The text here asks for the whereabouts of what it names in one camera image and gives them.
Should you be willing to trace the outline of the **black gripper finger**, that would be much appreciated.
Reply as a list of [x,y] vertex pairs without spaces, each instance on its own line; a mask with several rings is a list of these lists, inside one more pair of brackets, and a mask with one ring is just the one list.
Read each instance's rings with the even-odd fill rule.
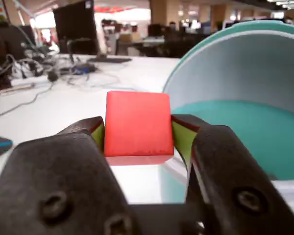
[[205,234],[294,235],[294,212],[230,127],[183,114],[171,124]]
[[0,235],[137,235],[137,219],[92,133],[101,117],[19,144],[0,175]]

